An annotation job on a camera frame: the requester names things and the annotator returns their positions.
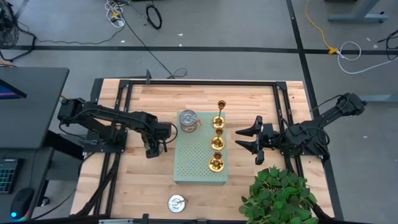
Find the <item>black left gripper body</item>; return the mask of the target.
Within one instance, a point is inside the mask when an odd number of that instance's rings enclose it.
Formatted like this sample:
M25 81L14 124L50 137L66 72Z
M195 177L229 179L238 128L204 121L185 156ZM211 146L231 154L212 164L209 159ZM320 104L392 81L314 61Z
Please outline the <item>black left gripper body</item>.
M167 143L165 139L149 138L145 140L146 158L152 159L159 157L163 152L167 152Z

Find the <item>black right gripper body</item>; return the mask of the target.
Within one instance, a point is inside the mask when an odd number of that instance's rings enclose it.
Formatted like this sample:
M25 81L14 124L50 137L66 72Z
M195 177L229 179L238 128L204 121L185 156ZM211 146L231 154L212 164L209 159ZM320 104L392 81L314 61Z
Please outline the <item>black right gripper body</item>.
M264 124L262 116L256 116L254 123L254 134L256 136L254 153L256 154L255 164L261 165L265 160L264 147L273 147L275 143L275 132L271 123Z

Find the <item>tall gold candlestick holder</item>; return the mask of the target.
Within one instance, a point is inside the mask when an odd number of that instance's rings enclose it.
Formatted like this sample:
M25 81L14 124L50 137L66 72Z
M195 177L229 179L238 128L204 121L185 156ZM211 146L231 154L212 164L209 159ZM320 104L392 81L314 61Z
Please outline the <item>tall gold candlestick holder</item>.
M218 115L216 115L213 120L212 120L212 125L213 127L216 128L224 128L225 126L225 120L224 118L221 116L221 112L222 110L225 108L226 106L226 102L224 100L220 100L218 102L218 109L219 109L219 113Z

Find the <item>short gold candlestick holder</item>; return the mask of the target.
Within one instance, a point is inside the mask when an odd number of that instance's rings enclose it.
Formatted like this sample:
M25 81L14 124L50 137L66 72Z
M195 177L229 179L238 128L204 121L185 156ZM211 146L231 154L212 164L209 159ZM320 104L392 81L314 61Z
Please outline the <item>short gold candlestick holder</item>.
M220 151L216 151L208 162L208 167L213 172L221 172L224 169L223 155Z
M222 138L223 128L216 128L215 134L216 134L216 136L211 139L210 146L212 149L220 151L225 146L225 141Z

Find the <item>silver lidded candle tin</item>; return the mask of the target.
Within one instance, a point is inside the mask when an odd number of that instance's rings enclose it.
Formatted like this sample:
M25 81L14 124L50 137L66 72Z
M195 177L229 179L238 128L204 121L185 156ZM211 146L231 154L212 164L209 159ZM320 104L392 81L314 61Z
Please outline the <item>silver lidded candle tin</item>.
M194 132L197 127L201 126L201 121L193 110L183 110L179 116L180 128L185 133Z
M167 207L172 213L181 213L184 211L186 204L187 199L181 195L175 194L169 198Z

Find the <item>green perforated metal box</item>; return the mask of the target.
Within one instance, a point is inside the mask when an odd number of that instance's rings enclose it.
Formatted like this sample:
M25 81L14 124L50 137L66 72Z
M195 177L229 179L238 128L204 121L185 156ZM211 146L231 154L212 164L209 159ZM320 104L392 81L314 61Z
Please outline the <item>green perforated metal box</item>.
M174 181L180 185L224 185L228 181L228 145L226 133L220 140L224 147L221 153L221 170L210 169L217 152L211 141L217 137L213 127L215 112L197 112L201 121L190 133L182 130L180 120L177 120L178 134L175 140Z

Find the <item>green leafy potted plant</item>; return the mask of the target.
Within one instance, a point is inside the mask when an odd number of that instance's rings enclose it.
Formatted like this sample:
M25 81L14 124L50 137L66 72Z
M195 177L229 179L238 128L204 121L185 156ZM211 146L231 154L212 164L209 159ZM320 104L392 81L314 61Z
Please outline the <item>green leafy potted plant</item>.
M318 224L314 194L307 179L275 166L257 173L249 196L241 197L240 214L246 224Z

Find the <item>black corner plate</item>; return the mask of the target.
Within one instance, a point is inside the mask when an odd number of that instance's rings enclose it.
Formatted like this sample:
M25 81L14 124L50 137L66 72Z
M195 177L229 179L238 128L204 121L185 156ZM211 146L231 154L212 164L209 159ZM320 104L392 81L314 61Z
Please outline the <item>black corner plate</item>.
M103 86L103 78L96 78L93 82L93 86L91 88L91 93L90 93L90 101L92 103L97 104L98 100L100 98L100 93L101 89Z

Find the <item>silver bar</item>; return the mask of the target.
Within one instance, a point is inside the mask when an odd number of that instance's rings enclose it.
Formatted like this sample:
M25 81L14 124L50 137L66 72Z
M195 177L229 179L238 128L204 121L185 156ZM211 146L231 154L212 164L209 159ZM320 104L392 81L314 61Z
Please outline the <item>silver bar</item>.
M98 224L134 224L134 219L106 219L99 220Z

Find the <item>grey table leg foot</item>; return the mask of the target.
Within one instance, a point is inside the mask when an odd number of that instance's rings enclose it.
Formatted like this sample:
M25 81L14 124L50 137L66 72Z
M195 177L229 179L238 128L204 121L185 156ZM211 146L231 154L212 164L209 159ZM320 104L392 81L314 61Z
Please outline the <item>grey table leg foot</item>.
M346 22L346 23L383 23L388 20L389 16L384 12L379 14L371 14L371 9L380 0L363 0L357 10L349 14L330 14L328 20L331 22Z
M398 93L391 95L363 95L360 98L368 103L398 103Z

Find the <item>black office desk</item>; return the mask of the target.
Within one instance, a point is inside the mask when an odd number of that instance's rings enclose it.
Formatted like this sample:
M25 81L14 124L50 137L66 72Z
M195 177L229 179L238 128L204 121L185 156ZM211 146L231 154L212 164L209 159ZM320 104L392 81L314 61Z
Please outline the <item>black office desk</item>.
M34 196L25 218L32 216L54 154L45 137L68 73L67 68L0 67L0 80L27 95L0 100L0 159L22 161L13 192L0 194L0 223L11 222L11 203L26 187Z

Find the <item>black computer mouse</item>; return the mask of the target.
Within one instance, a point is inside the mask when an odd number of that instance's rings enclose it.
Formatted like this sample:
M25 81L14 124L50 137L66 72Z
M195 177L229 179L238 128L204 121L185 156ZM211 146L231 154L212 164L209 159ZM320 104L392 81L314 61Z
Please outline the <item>black computer mouse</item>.
M19 220L27 214L33 196L33 188L27 187L18 191L10 207L10 216L13 220Z

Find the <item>backlit computer keyboard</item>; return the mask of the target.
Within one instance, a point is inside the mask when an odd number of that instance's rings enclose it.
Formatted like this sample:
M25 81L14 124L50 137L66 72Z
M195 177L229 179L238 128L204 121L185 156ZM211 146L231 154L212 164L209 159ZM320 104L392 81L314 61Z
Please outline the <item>backlit computer keyboard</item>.
M20 163L20 159L0 159L0 194L12 193Z

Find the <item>computer monitor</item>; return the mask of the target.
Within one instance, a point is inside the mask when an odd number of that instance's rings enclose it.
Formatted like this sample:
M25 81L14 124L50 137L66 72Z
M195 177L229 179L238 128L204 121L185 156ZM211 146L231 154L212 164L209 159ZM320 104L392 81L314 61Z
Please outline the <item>computer monitor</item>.
M27 94L0 79L0 100L26 98Z

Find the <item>black floor fan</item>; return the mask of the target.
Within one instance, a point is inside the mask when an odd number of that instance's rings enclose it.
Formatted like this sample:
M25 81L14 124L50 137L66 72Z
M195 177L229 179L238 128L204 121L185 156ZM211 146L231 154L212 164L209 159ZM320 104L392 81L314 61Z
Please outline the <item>black floor fan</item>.
M19 40L20 32L32 37L30 47L26 52L14 58L5 58L1 50L8 50L15 47ZM16 14L12 10L12 4L6 0L0 0L0 58L4 61L13 62L25 56L33 51L36 40L37 37L33 33L19 27Z

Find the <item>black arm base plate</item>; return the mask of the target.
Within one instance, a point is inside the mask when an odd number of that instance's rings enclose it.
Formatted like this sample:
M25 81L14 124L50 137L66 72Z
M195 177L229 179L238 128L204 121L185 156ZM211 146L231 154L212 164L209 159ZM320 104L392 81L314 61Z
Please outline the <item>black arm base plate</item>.
M291 157L308 155L327 160L330 157L327 149L329 143L330 137L323 130L315 131L313 134L305 131L295 135L291 134L290 131L286 131L280 140L279 149L281 153Z
M88 131L82 141L85 152L124 152L127 142L127 130L107 127L105 132Z

